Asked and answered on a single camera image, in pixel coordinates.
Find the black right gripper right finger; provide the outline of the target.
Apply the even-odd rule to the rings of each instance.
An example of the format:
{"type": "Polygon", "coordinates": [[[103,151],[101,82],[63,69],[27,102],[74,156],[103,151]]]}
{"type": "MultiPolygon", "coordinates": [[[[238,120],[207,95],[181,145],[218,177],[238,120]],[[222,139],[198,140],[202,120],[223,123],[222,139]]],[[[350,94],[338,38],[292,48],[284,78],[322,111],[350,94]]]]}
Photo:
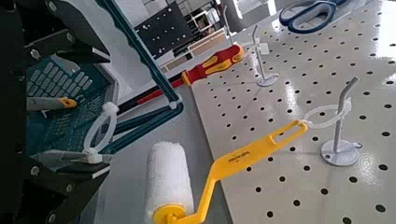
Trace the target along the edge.
{"type": "Polygon", "coordinates": [[[17,0],[30,64],[51,55],[73,63],[109,63],[110,53],[83,13],[67,0],[17,0]]]}

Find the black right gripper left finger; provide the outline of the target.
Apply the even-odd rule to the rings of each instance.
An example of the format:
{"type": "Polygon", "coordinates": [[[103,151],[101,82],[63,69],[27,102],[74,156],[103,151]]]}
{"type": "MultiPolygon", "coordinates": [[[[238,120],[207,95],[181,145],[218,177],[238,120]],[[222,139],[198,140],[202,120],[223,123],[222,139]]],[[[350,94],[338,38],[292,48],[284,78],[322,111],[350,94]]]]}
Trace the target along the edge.
{"type": "Polygon", "coordinates": [[[73,162],[51,170],[22,157],[18,224],[68,224],[78,217],[110,172],[108,162],[73,162]]]}

